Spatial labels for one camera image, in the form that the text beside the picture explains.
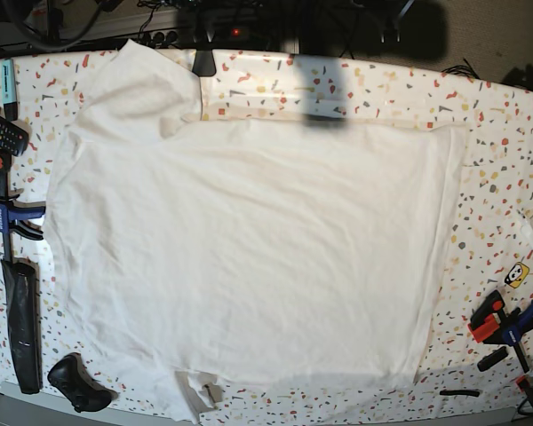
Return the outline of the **white T-shirt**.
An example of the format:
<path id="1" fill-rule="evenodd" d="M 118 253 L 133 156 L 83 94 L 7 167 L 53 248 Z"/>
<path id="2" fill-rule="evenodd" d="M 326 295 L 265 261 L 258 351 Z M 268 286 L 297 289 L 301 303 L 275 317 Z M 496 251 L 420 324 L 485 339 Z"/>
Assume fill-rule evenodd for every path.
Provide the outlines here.
<path id="1" fill-rule="evenodd" d="M 86 340 L 177 420 L 209 382 L 412 384 L 465 127 L 201 111 L 195 74 L 128 42 L 67 127 L 44 234 Z"/>

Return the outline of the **black power strip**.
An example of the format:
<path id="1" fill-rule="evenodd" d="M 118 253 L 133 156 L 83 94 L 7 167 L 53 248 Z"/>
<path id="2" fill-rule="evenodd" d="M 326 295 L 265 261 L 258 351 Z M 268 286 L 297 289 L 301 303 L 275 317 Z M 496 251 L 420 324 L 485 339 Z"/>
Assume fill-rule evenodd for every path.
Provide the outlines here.
<path id="1" fill-rule="evenodd" d="M 235 43 L 247 42 L 251 39 L 251 31 L 247 27 L 211 26 L 188 28 L 161 28 L 143 30 L 139 40 L 144 44 L 156 46 L 181 45 L 197 43 Z"/>

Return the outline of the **red blue bar clamp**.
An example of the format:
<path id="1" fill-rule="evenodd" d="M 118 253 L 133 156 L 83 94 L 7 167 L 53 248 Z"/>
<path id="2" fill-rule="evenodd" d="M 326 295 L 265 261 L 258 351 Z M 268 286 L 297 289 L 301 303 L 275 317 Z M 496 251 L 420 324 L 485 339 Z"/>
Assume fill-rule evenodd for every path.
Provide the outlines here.
<path id="1" fill-rule="evenodd" d="M 521 346 L 523 336 L 533 330 L 533 300 L 524 310 L 517 307 L 507 313 L 501 293 L 494 290 L 472 314 L 468 329 L 477 343 L 514 350 L 523 372 L 515 383 L 533 409 L 533 386 L 527 377 L 530 367 Z"/>

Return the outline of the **black game controller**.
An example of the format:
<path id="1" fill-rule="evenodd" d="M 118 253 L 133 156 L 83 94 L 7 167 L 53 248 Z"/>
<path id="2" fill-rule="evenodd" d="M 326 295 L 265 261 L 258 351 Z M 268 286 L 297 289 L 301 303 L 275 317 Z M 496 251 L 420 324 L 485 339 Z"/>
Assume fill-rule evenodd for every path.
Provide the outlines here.
<path id="1" fill-rule="evenodd" d="M 99 412 L 113 400 L 109 390 L 93 383 L 83 369 L 80 355 L 75 352 L 59 360 L 49 371 L 47 380 L 77 413 Z"/>

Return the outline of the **yellow cartoon face sticker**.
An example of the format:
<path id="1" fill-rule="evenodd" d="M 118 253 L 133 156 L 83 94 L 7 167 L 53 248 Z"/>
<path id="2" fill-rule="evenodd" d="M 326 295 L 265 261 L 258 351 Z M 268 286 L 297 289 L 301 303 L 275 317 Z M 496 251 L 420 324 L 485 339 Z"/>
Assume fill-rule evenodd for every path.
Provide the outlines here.
<path id="1" fill-rule="evenodd" d="M 506 286 L 518 288 L 529 275 L 529 268 L 522 262 L 517 262 L 504 278 Z"/>

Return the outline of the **blue black bar clamp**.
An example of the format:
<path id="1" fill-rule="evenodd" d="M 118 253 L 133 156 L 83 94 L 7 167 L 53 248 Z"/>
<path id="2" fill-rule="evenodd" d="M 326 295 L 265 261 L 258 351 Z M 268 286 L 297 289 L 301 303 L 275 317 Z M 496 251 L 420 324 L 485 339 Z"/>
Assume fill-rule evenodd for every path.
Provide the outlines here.
<path id="1" fill-rule="evenodd" d="M 3 237 L 4 260 L 13 262 L 12 233 L 30 241 L 42 241 L 43 231 L 30 224 L 30 220 L 42 218 L 45 206 L 38 204 L 17 204 L 17 194 L 10 195 L 9 173 L 12 167 L 12 156 L 0 149 L 0 233 Z"/>

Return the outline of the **small black bar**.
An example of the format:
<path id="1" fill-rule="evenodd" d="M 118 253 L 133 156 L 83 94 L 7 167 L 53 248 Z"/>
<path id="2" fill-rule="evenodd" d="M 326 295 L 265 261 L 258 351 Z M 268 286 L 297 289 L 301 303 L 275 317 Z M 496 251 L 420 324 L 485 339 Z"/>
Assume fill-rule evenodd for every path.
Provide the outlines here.
<path id="1" fill-rule="evenodd" d="M 494 367 L 497 363 L 501 362 L 507 356 L 508 356 L 508 350 L 506 349 L 506 347 L 498 348 L 497 350 L 493 351 L 491 354 L 483 357 L 477 363 L 477 367 L 480 372 L 487 371 L 491 369 L 492 367 Z"/>

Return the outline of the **black TV remote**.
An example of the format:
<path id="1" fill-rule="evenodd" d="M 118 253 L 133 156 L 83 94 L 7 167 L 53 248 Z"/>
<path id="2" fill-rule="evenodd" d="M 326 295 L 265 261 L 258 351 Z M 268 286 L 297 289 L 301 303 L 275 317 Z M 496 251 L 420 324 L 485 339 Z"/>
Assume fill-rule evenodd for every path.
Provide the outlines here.
<path id="1" fill-rule="evenodd" d="M 11 155 L 21 156 L 28 147 L 29 135 L 22 128 L 0 115 L 0 148 Z"/>

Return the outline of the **teal highlighter marker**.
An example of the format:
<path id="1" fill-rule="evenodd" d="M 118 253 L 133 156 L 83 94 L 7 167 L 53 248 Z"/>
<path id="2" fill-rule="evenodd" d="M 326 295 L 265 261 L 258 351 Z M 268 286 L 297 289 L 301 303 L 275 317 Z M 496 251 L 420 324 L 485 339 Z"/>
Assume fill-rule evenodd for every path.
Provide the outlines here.
<path id="1" fill-rule="evenodd" d="M 16 121 L 18 119 L 18 100 L 12 59 L 4 59 L 1 63 L 1 84 L 5 119 L 9 122 Z"/>

